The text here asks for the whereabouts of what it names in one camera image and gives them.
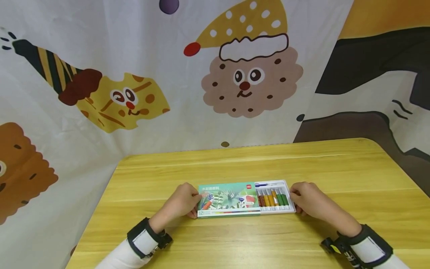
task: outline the black wrist strap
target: black wrist strap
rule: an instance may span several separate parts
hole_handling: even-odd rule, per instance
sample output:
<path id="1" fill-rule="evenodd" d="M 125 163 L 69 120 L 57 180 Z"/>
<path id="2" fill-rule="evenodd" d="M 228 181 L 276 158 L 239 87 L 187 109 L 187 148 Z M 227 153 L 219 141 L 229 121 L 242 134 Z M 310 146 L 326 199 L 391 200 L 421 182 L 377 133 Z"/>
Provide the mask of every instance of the black wrist strap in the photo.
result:
<path id="1" fill-rule="evenodd" d="M 365 268 L 374 268 L 376 266 L 379 266 L 385 263 L 393 255 L 393 248 L 381 236 L 379 236 L 372 228 L 370 228 L 366 224 L 361 225 L 361 227 L 362 227 L 362 230 L 357 236 L 347 237 L 338 232 L 339 238 L 341 239 L 341 241 L 343 241 L 345 244 L 349 246 L 354 246 L 362 242 L 363 240 L 370 238 L 385 253 L 385 255 L 379 258 L 378 260 L 375 260 L 370 263 L 365 263 L 361 261 L 361 264 Z"/>
<path id="2" fill-rule="evenodd" d="M 130 245 L 130 247 L 133 249 L 134 253 L 136 253 L 141 259 L 147 257 L 150 255 L 150 253 L 142 253 L 133 243 L 133 240 L 139 236 L 142 232 L 146 231 L 151 238 L 158 243 L 158 248 L 165 248 L 170 242 L 172 242 L 172 238 L 169 234 L 163 230 L 161 233 L 157 234 L 154 232 L 154 230 L 149 225 L 149 218 L 143 219 L 141 222 L 139 222 L 136 226 L 134 226 L 128 233 L 127 233 L 127 241 Z"/>

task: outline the cartoon eye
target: cartoon eye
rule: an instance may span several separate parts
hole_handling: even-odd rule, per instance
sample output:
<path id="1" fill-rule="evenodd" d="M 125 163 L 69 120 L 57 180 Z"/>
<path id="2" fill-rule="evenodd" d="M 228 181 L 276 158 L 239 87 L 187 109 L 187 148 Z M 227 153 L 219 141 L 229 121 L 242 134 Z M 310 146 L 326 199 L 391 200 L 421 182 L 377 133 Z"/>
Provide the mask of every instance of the cartoon eye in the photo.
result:
<path id="1" fill-rule="evenodd" d="M 123 93 L 131 103 L 133 103 L 134 105 L 137 104 L 138 99 L 137 99 L 136 93 L 132 89 L 124 88 Z"/>
<path id="2" fill-rule="evenodd" d="M 254 67 L 248 73 L 248 82 L 251 85 L 257 85 L 264 80 L 264 71 L 261 68 Z"/>
<path id="3" fill-rule="evenodd" d="M 234 77 L 233 77 L 233 81 L 234 83 L 239 86 L 239 84 L 245 80 L 245 73 L 240 70 L 237 69 L 236 72 L 234 72 Z"/>
<path id="4" fill-rule="evenodd" d="M 118 91 L 118 90 L 112 90 L 111 91 L 111 99 L 112 99 L 112 101 L 114 101 L 117 104 L 125 105 L 124 101 L 126 99 L 124 98 L 123 93 Z"/>
<path id="5" fill-rule="evenodd" d="M 2 161 L 0 161 L 0 176 L 4 175 L 6 173 L 6 164 Z"/>

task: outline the hand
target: hand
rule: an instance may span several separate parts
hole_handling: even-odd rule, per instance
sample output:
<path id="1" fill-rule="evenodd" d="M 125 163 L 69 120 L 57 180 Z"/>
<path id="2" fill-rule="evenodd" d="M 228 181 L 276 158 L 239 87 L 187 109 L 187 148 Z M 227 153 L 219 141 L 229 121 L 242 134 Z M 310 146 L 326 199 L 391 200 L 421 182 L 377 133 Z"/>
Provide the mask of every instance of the hand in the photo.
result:
<path id="1" fill-rule="evenodd" d="M 172 220 L 181 216 L 197 218 L 197 204 L 202 199 L 199 192 L 189 183 L 179 185 L 161 209 L 149 220 L 154 232 L 159 233 Z"/>
<path id="2" fill-rule="evenodd" d="M 310 215 L 323 220 L 349 237 L 354 237 L 361 232 L 358 221 L 314 183 L 294 183 L 290 188 L 290 198 L 297 205 L 297 213 L 301 213 L 302 216 Z"/>

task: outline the red nose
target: red nose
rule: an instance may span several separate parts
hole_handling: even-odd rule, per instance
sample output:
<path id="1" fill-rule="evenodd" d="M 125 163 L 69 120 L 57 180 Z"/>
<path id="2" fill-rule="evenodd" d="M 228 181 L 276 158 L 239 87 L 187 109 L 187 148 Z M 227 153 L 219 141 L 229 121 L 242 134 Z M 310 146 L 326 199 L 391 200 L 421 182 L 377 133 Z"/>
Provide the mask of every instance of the red nose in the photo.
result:
<path id="1" fill-rule="evenodd" d="M 134 109 L 134 104 L 132 104 L 131 102 L 126 102 L 126 106 L 131 110 Z"/>
<path id="2" fill-rule="evenodd" d="M 251 87 L 251 84 L 249 84 L 248 81 L 244 81 L 239 85 L 239 89 L 245 91 Z"/>

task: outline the watercolor paint set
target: watercolor paint set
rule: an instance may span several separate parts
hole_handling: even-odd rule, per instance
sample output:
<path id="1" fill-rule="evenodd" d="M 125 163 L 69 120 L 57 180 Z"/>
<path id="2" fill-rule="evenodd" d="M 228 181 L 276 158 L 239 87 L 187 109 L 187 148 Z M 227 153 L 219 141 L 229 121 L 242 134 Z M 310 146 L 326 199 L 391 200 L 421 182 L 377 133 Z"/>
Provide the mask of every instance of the watercolor paint set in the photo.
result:
<path id="1" fill-rule="evenodd" d="M 285 180 L 200 185 L 197 217 L 294 213 Z"/>

